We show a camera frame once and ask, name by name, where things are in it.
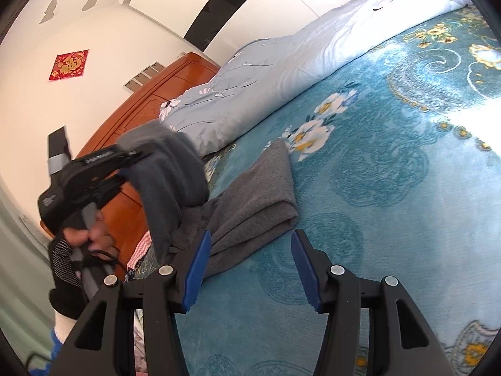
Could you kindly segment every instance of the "gray garment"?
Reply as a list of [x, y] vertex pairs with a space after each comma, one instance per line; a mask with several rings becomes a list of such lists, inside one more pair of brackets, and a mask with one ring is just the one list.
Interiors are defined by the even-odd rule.
[[162, 105], [200, 155], [223, 148], [374, 46], [469, 0], [352, 0], [294, 35], [251, 42], [212, 80]]
[[152, 120], [122, 135], [117, 144], [132, 150], [153, 141], [153, 154], [132, 165], [127, 173], [139, 192], [159, 262], [172, 243], [172, 232], [181, 224], [181, 208], [201, 206], [209, 199], [204, 163], [189, 138]]
[[181, 226], [172, 237], [187, 248], [198, 230], [207, 229], [212, 234], [205, 272], [209, 277], [229, 270], [292, 229], [296, 218], [289, 152], [285, 143], [277, 140], [217, 198], [201, 207], [183, 208]]
[[187, 249], [199, 230], [208, 230], [208, 277], [237, 265], [294, 227], [294, 183], [283, 141], [271, 144], [226, 191], [207, 201], [204, 165], [184, 134], [155, 120], [127, 132], [118, 144], [131, 150], [150, 140], [157, 150], [131, 166], [128, 178], [141, 196], [160, 264]]

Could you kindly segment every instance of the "teal floral blanket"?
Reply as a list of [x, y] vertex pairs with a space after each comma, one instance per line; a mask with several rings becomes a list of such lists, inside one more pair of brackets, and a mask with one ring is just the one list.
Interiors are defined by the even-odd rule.
[[[359, 277], [399, 278], [455, 373], [466, 375], [501, 324], [499, 115], [501, 49], [466, 7], [318, 82], [217, 153], [206, 171], [216, 196], [284, 139], [297, 227]], [[357, 375], [367, 364], [363, 311]], [[197, 304], [178, 317], [197, 376], [311, 375], [325, 323], [307, 304], [290, 234], [207, 279]]]

